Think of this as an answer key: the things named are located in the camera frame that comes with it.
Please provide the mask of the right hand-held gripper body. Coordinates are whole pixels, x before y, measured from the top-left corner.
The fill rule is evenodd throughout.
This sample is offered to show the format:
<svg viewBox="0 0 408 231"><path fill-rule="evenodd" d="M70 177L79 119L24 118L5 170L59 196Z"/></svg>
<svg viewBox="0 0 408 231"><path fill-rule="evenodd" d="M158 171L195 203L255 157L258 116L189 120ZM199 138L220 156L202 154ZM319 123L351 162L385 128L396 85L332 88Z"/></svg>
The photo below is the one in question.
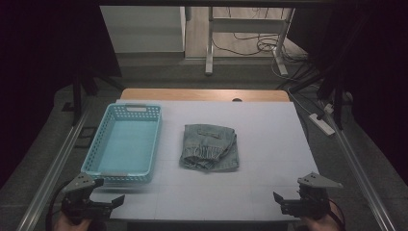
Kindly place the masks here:
<svg viewBox="0 0 408 231"><path fill-rule="evenodd" d="M335 182L318 173L311 172L298 178L299 199L281 198L281 212L295 218L309 217L320 219L331 211L327 190L341 189L342 183Z"/></svg>

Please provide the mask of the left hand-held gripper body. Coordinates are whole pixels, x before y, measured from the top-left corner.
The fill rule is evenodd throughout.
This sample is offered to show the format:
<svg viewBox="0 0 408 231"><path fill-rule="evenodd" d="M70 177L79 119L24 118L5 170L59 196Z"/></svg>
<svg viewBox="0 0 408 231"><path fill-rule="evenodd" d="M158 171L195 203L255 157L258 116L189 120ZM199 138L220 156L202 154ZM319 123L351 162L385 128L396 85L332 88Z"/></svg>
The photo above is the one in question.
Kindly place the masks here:
<svg viewBox="0 0 408 231"><path fill-rule="evenodd" d="M92 177L82 172L63 188L62 211L75 225L83 219L106 220L110 217L110 203L94 202L90 195L94 187Z"/></svg>

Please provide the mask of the light blue plastic basket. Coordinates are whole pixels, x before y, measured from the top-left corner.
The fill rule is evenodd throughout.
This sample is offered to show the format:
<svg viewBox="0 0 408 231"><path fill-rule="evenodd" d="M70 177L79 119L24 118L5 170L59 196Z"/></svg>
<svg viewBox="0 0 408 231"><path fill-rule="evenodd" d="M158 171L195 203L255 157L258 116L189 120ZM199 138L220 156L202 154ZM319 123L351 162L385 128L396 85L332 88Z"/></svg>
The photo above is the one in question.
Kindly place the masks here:
<svg viewBox="0 0 408 231"><path fill-rule="evenodd" d="M158 105L110 104L81 171L112 184L151 181L162 126Z"/></svg>

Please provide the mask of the grey denim pants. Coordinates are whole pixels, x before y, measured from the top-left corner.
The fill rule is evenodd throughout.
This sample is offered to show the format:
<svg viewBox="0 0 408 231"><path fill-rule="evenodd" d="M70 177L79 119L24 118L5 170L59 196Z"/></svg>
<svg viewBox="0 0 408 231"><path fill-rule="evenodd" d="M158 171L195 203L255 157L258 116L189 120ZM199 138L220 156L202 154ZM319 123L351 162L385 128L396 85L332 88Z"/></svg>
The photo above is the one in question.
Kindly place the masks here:
<svg viewBox="0 0 408 231"><path fill-rule="evenodd" d="M179 159L181 167L224 171L240 166L234 129L212 124L187 124Z"/></svg>

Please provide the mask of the person's right hand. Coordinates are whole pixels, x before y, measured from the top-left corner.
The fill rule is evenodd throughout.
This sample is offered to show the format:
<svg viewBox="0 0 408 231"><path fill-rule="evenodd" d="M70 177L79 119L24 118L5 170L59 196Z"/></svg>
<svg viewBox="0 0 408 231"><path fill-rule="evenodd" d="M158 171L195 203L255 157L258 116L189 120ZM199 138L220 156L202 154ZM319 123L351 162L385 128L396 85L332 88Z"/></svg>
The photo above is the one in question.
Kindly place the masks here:
<svg viewBox="0 0 408 231"><path fill-rule="evenodd" d="M330 201L330 208L332 215L326 215L321 219L302 217L301 220L309 231L343 231L345 228L343 211L333 200Z"/></svg>

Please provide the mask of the person's left hand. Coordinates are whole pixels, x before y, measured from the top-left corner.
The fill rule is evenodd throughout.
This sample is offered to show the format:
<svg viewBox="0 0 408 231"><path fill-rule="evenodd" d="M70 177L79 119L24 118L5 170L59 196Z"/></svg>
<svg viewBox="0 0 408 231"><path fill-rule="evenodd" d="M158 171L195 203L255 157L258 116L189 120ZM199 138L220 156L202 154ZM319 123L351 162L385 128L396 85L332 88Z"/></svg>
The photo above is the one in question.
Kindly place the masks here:
<svg viewBox="0 0 408 231"><path fill-rule="evenodd" d="M83 219L80 224L74 225L65 216L60 216L54 224L53 231L88 231L90 219Z"/></svg>

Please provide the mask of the black floor plate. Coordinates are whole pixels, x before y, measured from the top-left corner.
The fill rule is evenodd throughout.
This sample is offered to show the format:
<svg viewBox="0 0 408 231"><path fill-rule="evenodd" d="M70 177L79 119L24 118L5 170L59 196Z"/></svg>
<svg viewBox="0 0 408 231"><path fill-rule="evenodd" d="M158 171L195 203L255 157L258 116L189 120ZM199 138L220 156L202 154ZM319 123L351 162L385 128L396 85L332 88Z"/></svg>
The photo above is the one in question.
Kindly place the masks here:
<svg viewBox="0 0 408 231"><path fill-rule="evenodd" d="M83 127L75 142L75 148L89 148L96 134L97 128L94 126Z"/></svg>

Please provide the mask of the white table mat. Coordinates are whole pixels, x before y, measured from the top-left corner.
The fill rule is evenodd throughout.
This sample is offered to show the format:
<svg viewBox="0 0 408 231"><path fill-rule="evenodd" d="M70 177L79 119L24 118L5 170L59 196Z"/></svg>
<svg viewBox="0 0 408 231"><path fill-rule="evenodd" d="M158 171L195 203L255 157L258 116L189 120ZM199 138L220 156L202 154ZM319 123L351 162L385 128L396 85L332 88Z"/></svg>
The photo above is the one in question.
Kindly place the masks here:
<svg viewBox="0 0 408 231"><path fill-rule="evenodd" d="M297 196L297 180L317 166L291 102L163 101L162 131L153 179L128 189L92 194L108 201L123 195L112 213L125 220L285 221L276 193ZM235 130L240 165L234 171L180 167L184 128L217 124Z"/></svg>

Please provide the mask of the white power strip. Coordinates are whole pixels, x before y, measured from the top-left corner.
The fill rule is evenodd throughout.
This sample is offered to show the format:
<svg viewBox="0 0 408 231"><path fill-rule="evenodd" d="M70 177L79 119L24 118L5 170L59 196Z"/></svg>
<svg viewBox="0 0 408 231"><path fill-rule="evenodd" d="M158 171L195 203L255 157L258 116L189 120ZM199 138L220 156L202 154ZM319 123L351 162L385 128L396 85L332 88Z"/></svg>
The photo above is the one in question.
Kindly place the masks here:
<svg viewBox="0 0 408 231"><path fill-rule="evenodd" d="M335 134L334 129L329 126L323 119L318 119L317 114L309 115L309 119L326 135L332 136Z"/></svg>

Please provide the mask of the black metal stand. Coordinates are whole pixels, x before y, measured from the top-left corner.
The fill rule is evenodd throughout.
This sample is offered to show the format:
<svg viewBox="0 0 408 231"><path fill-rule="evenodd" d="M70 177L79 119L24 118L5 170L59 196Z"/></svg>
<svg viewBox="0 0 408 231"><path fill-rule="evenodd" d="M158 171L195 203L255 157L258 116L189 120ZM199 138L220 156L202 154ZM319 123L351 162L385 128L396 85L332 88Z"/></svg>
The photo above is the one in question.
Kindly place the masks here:
<svg viewBox="0 0 408 231"><path fill-rule="evenodd" d="M114 80L107 74L103 74L101 71L94 67L85 67L82 72L76 73L72 77L72 93L73 101L72 106L68 109L73 112L72 125L76 126L82 116L82 90L87 95L95 96L98 93L98 87L95 82L95 78L98 78L110 86L116 88L119 91L124 91L125 87L119 82Z"/></svg>
<svg viewBox="0 0 408 231"><path fill-rule="evenodd" d="M342 124L342 108L343 108L343 94L344 94L344 76L338 74L337 76L326 77L317 92L318 99L328 99L332 97L334 113L334 122L340 130L343 130Z"/></svg>

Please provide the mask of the dark curtain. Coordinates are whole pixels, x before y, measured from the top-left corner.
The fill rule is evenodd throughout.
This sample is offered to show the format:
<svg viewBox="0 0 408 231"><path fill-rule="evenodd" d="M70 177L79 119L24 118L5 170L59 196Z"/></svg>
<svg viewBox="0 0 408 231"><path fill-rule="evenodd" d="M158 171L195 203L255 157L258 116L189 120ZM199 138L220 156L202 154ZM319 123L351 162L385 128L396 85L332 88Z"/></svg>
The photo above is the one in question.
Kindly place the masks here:
<svg viewBox="0 0 408 231"><path fill-rule="evenodd" d="M319 70L332 65L362 13L352 9L297 9L289 39L309 53ZM325 77L326 98L343 77L355 120L408 183L408 0L371 9L344 62Z"/></svg>
<svg viewBox="0 0 408 231"><path fill-rule="evenodd" d="M77 76L121 75L99 0L0 0L0 189Z"/></svg>

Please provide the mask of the white cabinet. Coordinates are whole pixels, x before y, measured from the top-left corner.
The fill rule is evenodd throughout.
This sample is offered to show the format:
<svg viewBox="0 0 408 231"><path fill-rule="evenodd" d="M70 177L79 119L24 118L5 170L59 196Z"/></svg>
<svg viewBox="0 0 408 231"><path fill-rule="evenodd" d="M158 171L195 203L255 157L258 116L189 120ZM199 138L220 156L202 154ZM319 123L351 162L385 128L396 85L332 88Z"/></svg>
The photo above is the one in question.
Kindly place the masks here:
<svg viewBox="0 0 408 231"><path fill-rule="evenodd" d="M183 53L184 7L101 6L116 53Z"/></svg>

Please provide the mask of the silver metal rail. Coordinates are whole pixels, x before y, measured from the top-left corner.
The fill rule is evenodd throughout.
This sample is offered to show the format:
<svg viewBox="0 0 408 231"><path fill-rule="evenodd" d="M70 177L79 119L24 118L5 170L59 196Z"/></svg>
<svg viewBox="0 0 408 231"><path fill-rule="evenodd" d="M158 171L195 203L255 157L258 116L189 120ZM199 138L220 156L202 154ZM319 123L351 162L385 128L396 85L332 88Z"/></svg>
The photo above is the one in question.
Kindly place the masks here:
<svg viewBox="0 0 408 231"><path fill-rule="evenodd" d="M55 186L68 156L89 116L89 108L90 105L86 103L82 109L83 113L78 119L75 119L76 123L74 125L69 123L69 129L65 133L61 132L62 139L59 142L58 150L48 150L48 153L52 154L52 162L45 168L46 172L41 178L36 193L19 222L16 231L33 231L41 214L46 212L46 204L53 196Z"/></svg>
<svg viewBox="0 0 408 231"><path fill-rule="evenodd" d="M348 165L356 178L362 194L367 200L380 229L382 231L397 231L388 210L363 169L352 145L346 137L345 132L337 125L333 117L334 114L329 114L327 111L324 111L324 113L326 120L335 131L336 138L344 153L344 157L346 158Z"/></svg>

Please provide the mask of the white desk frame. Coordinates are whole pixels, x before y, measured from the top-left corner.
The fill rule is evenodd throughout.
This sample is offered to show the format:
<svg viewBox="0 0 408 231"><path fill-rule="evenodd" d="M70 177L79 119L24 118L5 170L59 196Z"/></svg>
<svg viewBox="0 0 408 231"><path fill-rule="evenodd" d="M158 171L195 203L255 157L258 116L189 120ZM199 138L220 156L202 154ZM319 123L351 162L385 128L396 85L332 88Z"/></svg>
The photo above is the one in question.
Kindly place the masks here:
<svg viewBox="0 0 408 231"><path fill-rule="evenodd" d="M208 8L208 41L206 50L205 74L213 74L214 39L217 33L242 33L242 34L272 34L277 36L277 43L271 50L272 57L282 76L287 76L288 71L283 59L283 45L289 31L294 9L286 9L286 15L281 18L234 18L214 17L214 8Z"/></svg>

